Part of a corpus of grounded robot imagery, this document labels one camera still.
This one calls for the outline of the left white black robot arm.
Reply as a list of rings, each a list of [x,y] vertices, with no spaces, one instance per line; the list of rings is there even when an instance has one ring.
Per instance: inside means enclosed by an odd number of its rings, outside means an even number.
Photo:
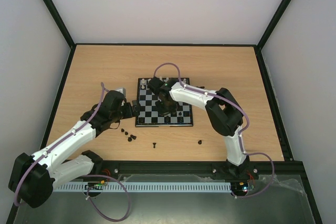
[[[112,123],[138,116],[137,101],[127,102],[124,93],[124,89],[103,92],[99,103],[62,137],[31,155],[22,153],[15,159],[8,187],[15,194],[16,206],[22,199],[37,208],[61,185],[84,175],[100,174],[103,159],[93,151],[84,151],[71,161],[67,159]]]

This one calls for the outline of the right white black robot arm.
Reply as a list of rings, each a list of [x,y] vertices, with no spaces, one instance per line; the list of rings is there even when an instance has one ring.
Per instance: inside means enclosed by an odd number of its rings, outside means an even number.
[[[227,89],[205,90],[177,78],[164,82],[157,77],[149,81],[148,89],[159,98],[155,104],[159,115],[175,113],[180,102],[206,111],[213,129],[224,137],[230,174],[239,178],[247,172],[248,157],[242,132],[249,126],[249,119]],[[242,127],[243,119],[246,119],[246,127]]]

